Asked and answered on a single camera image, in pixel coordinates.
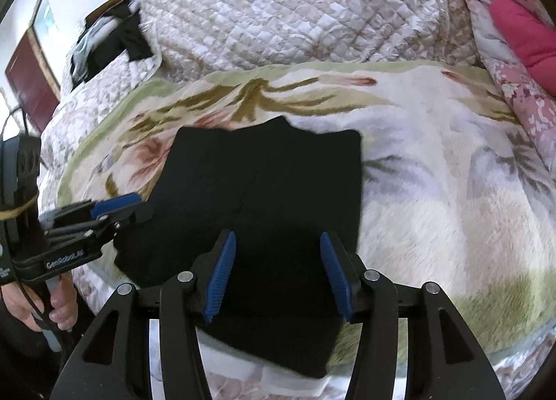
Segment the quilted beige bedspread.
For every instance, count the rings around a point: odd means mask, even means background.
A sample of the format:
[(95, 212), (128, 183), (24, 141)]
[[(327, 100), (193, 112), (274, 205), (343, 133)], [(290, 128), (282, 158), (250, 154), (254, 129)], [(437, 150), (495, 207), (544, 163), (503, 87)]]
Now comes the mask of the quilted beige bedspread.
[(41, 136), (44, 188), (81, 141), (130, 92), (165, 71), (187, 82), (217, 71), (307, 61), (429, 59), (472, 65), (478, 53), (465, 0), (139, 0), (151, 53), (125, 50), (90, 81), (62, 84)]

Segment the black pants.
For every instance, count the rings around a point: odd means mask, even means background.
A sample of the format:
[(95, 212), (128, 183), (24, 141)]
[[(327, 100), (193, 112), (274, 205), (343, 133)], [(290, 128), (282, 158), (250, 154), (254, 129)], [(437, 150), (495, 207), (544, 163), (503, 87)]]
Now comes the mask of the black pants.
[(117, 235), (115, 263), (136, 285), (157, 286), (231, 230), (236, 258), (203, 331), (321, 378), (341, 318), (319, 240), (333, 232), (356, 250), (361, 197), (355, 130), (317, 134), (284, 117), (234, 131), (183, 127), (149, 197), (154, 215)]

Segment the floral fleece blanket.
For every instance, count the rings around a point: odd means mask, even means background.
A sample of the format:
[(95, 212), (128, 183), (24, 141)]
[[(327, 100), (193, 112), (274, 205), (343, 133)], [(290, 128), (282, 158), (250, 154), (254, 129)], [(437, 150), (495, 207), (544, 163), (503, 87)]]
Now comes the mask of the floral fleece blanket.
[(555, 340), (555, 132), (525, 129), (484, 70), (304, 63), (185, 85), (110, 72), (57, 109), (42, 156), (57, 203), (149, 194), (184, 125), (284, 116), (362, 137), (358, 251), (395, 281), (444, 286), (494, 360)]

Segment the dark red wooden door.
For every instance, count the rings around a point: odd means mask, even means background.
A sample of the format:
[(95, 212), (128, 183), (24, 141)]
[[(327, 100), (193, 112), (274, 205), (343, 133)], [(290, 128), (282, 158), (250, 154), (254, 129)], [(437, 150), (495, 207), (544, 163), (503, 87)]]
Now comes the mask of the dark red wooden door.
[(60, 87), (32, 27), (22, 36), (5, 74), (18, 105), (41, 134), (59, 105)]

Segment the dark clothes pile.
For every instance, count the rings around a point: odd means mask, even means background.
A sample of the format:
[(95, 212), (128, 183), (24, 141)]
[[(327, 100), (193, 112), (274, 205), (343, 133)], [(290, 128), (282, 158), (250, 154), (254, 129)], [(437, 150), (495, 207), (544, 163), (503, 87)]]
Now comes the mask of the dark clothes pile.
[(130, 61), (153, 55), (139, 28), (139, 7), (139, 0), (120, 0), (83, 30), (71, 55), (74, 89), (97, 76), (123, 52)]

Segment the pink floral comforter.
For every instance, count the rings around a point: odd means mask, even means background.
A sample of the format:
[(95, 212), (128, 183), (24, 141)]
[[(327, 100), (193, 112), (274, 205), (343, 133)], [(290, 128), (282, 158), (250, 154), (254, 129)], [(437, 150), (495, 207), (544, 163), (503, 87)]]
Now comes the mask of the pink floral comforter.
[(541, 0), (466, 0), (482, 64), (537, 150), (555, 153), (555, 21)]

